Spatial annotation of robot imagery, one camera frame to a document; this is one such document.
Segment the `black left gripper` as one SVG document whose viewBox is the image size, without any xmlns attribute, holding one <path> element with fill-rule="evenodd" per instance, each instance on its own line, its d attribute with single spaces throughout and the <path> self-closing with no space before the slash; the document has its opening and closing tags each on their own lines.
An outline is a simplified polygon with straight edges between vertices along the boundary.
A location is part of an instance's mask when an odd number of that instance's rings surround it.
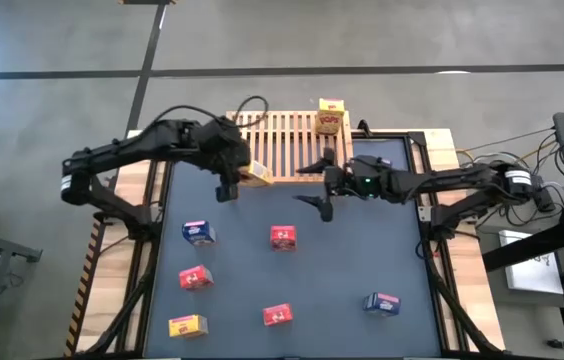
<svg viewBox="0 0 564 360">
<path fill-rule="evenodd" d="M 219 203 L 237 200 L 241 180 L 240 169 L 250 164 L 251 151 L 239 127 L 225 116 L 215 118 L 196 130 L 196 141 L 208 156 L 209 170 L 221 176 L 215 188 Z"/>
</svg>

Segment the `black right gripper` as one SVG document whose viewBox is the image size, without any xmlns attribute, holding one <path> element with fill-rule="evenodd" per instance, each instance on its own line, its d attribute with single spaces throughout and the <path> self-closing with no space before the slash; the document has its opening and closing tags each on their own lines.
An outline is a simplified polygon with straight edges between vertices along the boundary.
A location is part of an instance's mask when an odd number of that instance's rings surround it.
<svg viewBox="0 0 564 360">
<path fill-rule="evenodd" d="M 360 194 L 350 186 L 349 165 L 335 165 L 335 151 L 325 147 L 323 156 L 315 163 L 296 170 L 300 174 L 322 174 L 325 187 L 325 198 L 319 196 L 296 195 L 295 200 L 301 201 L 315 207 L 323 222 L 331 222 L 333 219 L 333 205 L 330 198 L 333 196 L 354 196 L 359 198 Z"/>
</svg>

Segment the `yellow Corn Pops cereal box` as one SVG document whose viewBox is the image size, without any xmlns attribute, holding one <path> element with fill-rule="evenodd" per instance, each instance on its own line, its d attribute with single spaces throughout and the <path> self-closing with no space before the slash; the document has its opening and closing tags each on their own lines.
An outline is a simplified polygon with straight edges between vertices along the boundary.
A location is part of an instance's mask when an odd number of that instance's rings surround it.
<svg viewBox="0 0 564 360">
<path fill-rule="evenodd" d="M 257 161 L 239 169 L 240 185 L 249 187 L 270 186 L 274 183 L 272 172 Z"/>
<path fill-rule="evenodd" d="M 192 314 L 168 321 L 168 332 L 171 338 L 197 337 L 209 333 L 207 319 L 199 314 Z"/>
<path fill-rule="evenodd" d="M 336 135 L 346 113 L 341 99 L 320 98 L 316 113 L 315 130 L 321 135 Z"/>
</svg>

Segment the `blue Frosted Flakes cereal box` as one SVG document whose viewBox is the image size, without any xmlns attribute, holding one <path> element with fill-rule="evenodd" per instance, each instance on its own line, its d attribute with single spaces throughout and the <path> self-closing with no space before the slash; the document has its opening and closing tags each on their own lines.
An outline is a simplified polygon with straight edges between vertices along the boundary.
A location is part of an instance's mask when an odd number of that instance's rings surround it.
<svg viewBox="0 0 564 360">
<path fill-rule="evenodd" d="M 193 246 L 212 245 L 217 242 L 216 231 L 206 220 L 185 222 L 182 225 L 182 235 Z"/>
<path fill-rule="evenodd" d="M 363 301 L 363 310 L 382 316 L 396 316 L 400 313 L 401 300 L 398 297 L 373 292 Z"/>
</svg>

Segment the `red cereal box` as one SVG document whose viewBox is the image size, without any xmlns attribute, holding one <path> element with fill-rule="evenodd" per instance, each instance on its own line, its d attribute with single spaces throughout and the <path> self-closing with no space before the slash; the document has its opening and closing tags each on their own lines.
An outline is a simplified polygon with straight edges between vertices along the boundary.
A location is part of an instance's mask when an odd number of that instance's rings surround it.
<svg viewBox="0 0 564 360">
<path fill-rule="evenodd" d="M 297 249 L 296 227 L 294 225 L 273 225 L 270 244 L 274 251 L 295 251 Z"/>
<path fill-rule="evenodd" d="M 204 266 L 198 265 L 179 272 L 180 287 L 193 291 L 212 286 L 214 279 L 212 273 Z"/>
<path fill-rule="evenodd" d="M 293 320 L 293 310 L 290 303 L 282 303 L 266 307 L 262 310 L 263 323 L 265 326 L 274 326 Z"/>
</svg>

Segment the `wooden slatted shelf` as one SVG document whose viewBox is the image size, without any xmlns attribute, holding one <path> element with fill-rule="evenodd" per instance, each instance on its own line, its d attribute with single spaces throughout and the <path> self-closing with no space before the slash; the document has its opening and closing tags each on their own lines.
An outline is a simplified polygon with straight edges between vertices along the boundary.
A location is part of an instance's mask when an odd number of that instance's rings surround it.
<svg viewBox="0 0 564 360">
<path fill-rule="evenodd" d="M 335 151 L 337 165 L 353 157 L 348 113 L 336 135 L 316 132 L 315 111 L 271 111 L 266 119 L 257 122 L 260 115 L 259 111 L 226 114 L 241 126 L 242 137 L 250 147 L 251 162 L 266 166 L 272 172 L 273 184 L 322 182 L 320 174 L 300 174 L 296 170 L 315 163 L 325 147 Z"/>
</svg>

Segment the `blue-grey table mat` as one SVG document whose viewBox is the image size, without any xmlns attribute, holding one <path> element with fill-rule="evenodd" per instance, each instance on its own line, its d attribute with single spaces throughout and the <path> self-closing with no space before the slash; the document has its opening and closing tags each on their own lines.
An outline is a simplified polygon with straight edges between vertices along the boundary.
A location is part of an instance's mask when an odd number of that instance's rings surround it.
<svg viewBox="0 0 564 360">
<path fill-rule="evenodd" d="M 436 357 L 438 325 L 413 204 L 334 200 L 334 217 L 295 200 L 317 184 L 244 188 L 236 201 L 215 198 L 218 178 L 180 163 L 172 171 L 144 354 L 148 358 Z M 206 220 L 217 242 L 193 246 L 185 222 Z M 274 251 L 273 225 L 294 225 L 297 249 Z M 214 284 L 182 289 L 179 272 L 204 265 Z M 363 310 L 380 292 L 400 313 Z M 262 310 L 290 303 L 293 320 L 265 326 Z M 168 321 L 204 316 L 209 333 L 171 338 Z"/>
</svg>

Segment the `black power strip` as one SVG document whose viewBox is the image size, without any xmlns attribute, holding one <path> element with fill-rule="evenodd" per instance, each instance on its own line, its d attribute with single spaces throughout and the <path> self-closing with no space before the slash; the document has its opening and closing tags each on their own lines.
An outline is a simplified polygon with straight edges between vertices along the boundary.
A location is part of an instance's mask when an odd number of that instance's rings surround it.
<svg viewBox="0 0 564 360">
<path fill-rule="evenodd" d="M 533 200 L 540 213 L 549 213 L 556 210 L 556 205 L 545 187 L 537 187 L 534 190 Z"/>
</svg>

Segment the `black stand beam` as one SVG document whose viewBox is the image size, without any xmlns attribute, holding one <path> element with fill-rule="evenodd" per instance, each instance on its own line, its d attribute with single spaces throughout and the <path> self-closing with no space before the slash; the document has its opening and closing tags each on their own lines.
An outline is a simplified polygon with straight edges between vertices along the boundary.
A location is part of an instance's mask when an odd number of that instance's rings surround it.
<svg viewBox="0 0 564 360">
<path fill-rule="evenodd" d="M 488 272 L 531 260 L 564 248 L 564 220 L 522 240 L 482 255 Z"/>
</svg>

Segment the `white box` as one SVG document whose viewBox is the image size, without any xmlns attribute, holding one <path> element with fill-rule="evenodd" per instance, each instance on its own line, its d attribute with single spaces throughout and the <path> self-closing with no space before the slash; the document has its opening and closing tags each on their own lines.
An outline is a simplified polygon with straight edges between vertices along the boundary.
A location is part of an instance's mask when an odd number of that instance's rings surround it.
<svg viewBox="0 0 564 360">
<path fill-rule="evenodd" d="M 504 268 L 510 290 L 563 295 L 556 255 L 547 253 Z"/>
</svg>

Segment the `black table frame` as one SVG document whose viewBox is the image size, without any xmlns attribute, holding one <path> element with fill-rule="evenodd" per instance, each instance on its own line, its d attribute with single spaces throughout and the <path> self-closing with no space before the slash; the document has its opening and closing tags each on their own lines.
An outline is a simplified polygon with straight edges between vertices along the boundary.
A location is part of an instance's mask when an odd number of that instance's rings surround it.
<svg viewBox="0 0 564 360">
<path fill-rule="evenodd" d="M 455 145 L 448 129 L 413 129 L 407 148 L 415 157 L 418 172 L 430 163 L 435 170 L 446 170 L 458 165 Z M 139 162 L 119 170 L 114 181 L 115 193 L 136 204 L 145 199 L 156 201 L 167 188 L 165 167 L 159 165 L 157 173 L 149 174 L 150 163 Z M 472 321 L 494 346 L 505 348 L 500 321 L 495 309 L 491 286 L 483 264 L 476 230 L 471 224 L 460 227 L 456 237 L 447 244 L 433 243 L 438 251 L 435 264 L 448 287 L 455 292 Z"/>
</svg>

